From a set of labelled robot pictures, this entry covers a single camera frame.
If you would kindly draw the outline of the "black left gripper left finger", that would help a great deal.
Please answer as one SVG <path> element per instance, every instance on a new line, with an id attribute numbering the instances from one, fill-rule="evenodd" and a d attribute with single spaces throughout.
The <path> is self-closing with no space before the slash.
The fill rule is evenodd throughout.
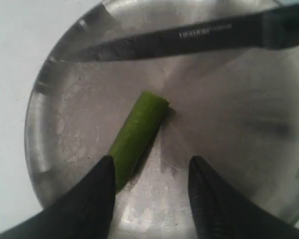
<path id="1" fill-rule="evenodd" d="M 113 218 L 115 186 L 113 159 L 103 156 L 64 196 L 0 233 L 0 239 L 106 239 Z"/>

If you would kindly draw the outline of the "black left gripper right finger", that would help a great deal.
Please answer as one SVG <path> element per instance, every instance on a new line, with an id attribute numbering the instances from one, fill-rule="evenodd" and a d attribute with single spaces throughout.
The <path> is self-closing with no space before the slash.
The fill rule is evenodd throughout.
<path id="1" fill-rule="evenodd" d="M 201 156 L 190 160 L 188 195 L 200 239 L 299 239 L 299 229 L 252 203 Z"/>

